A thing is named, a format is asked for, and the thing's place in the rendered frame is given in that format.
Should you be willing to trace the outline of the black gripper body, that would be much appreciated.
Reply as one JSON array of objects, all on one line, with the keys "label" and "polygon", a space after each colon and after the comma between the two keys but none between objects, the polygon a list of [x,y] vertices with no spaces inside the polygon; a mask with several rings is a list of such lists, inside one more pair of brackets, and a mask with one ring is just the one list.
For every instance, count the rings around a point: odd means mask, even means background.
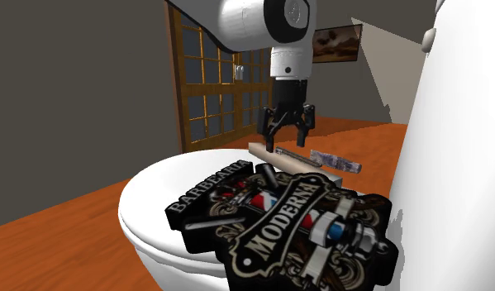
[{"label": "black gripper body", "polygon": [[302,113],[306,94],[306,80],[275,80],[273,86],[274,115],[282,117],[287,112]]}]

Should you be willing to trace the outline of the wooden door with glass panes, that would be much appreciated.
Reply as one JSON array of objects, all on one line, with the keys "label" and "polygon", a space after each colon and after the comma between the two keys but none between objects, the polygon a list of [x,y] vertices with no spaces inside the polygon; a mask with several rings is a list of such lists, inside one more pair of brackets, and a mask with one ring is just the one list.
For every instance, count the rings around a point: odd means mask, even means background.
[{"label": "wooden door with glass panes", "polygon": [[270,49],[226,53],[170,3],[167,13],[183,151],[255,134],[259,110],[272,101]]}]

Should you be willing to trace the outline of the dark framed wall picture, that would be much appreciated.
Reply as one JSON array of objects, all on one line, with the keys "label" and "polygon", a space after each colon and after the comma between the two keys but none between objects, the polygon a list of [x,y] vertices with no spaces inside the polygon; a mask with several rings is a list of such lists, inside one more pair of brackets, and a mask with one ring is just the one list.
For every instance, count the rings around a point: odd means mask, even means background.
[{"label": "dark framed wall picture", "polygon": [[313,62],[356,61],[362,31],[362,24],[316,30],[312,37]]}]

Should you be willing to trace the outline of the grey marbled flat bar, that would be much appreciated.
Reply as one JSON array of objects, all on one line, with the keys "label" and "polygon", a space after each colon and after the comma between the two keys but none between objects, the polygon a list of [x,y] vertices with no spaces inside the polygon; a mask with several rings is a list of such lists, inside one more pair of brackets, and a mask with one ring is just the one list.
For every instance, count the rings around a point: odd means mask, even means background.
[{"label": "grey marbled flat bar", "polygon": [[362,164],[356,163],[337,155],[323,153],[317,150],[310,150],[310,159],[318,164],[338,169],[345,172],[358,174],[362,169]]}]

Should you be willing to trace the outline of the black barber shop sign plaque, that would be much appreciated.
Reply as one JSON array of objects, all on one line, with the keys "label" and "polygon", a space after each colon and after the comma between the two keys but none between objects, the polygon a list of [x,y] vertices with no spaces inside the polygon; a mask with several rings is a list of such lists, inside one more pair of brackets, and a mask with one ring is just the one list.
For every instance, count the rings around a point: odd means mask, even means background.
[{"label": "black barber shop sign plaque", "polygon": [[188,190],[165,214],[192,254],[213,252],[230,291],[374,291],[391,283],[392,204],[324,174],[239,160]]}]

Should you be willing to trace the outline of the thin grey metal rod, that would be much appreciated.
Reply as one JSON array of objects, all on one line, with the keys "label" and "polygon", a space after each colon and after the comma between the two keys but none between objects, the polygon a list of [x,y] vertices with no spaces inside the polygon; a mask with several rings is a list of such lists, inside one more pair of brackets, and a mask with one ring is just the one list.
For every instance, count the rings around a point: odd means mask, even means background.
[{"label": "thin grey metal rod", "polygon": [[296,154],[290,150],[287,150],[287,149],[284,149],[282,147],[279,147],[277,146],[275,149],[274,149],[274,152],[276,154],[279,154],[279,155],[286,155],[286,156],[289,156],[295,160],[299,160],[301,162],[303,162],[304,164],[307,164],[307,165],[310,165],[310,166],[313,166],[313,167],[316,167],[316,168],[321,168],[322,167],[322,164],[319,163],[319,162],[316,162],[314,160],[311,160],[310,158],[307,158],[307,157],[304,157],[302,155],[299,155],[299,154]]}]

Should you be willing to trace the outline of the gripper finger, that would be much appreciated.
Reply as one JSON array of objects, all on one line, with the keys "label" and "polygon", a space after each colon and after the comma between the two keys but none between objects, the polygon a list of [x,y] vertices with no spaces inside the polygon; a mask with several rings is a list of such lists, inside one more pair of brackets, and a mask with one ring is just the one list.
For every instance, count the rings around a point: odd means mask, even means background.
[{"label": "gripper finger", "polygon": [[292,122],[297,128],[297,146],[304,147],[308,132],[315,128],[315,107],[304,104],[292,113]]},{"label": "gripper finger", "polygon": [[265,149],[268,152],[274,151],[274,136],[289,121],[290,112],[281,108],[263,107],[259,110],[257,132],[264,138]]}]

